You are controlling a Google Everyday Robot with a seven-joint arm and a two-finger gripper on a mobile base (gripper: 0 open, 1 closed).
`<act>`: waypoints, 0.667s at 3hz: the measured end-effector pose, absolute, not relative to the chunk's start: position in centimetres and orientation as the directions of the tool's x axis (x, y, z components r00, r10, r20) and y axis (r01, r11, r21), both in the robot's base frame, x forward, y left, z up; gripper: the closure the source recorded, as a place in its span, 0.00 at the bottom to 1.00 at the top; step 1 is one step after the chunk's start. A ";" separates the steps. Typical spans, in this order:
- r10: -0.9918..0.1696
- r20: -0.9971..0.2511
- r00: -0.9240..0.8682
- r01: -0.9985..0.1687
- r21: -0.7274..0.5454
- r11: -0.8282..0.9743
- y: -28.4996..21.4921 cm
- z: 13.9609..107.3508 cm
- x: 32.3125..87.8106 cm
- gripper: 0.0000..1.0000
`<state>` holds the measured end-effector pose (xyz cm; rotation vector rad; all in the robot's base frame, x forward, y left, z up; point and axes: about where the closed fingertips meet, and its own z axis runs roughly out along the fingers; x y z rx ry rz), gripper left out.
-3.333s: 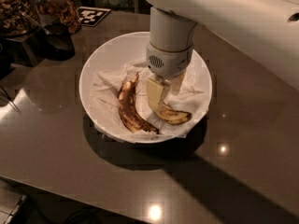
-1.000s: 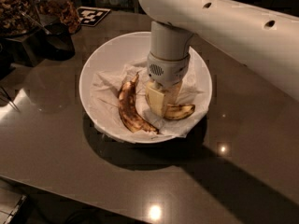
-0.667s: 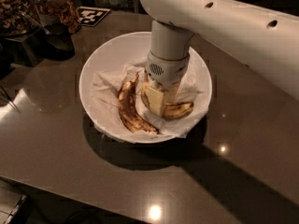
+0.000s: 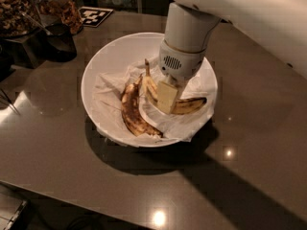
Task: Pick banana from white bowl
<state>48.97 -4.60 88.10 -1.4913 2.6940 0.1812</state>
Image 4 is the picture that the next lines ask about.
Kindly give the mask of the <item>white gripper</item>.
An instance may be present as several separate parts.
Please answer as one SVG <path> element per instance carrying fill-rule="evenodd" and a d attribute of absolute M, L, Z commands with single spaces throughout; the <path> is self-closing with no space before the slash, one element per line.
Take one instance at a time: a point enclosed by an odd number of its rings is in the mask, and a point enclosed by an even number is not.
<path fill-rule="evenodd" d="M 175 106 L 178 89 L 177 81 L 193 78 L 201 68 L 204 52 L 185 53 L 169 46 L 165 40 L 160 44 L 159 67 L 167 76 L 157 85 L 157 106 L 166 114 L 170 114 Z"/>

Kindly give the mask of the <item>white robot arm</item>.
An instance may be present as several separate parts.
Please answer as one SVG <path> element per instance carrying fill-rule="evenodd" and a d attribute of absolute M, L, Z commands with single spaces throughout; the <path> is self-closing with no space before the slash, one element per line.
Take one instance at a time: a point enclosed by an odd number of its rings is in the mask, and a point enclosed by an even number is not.
<path fill-rule="evenodd" d="M 158 86 L 162 109 L 171 110 L 180 89 L 198 73 L 222 20 L 307 77 L 307 0 L 173 0 L 159 51 L 166 77 Z"/>

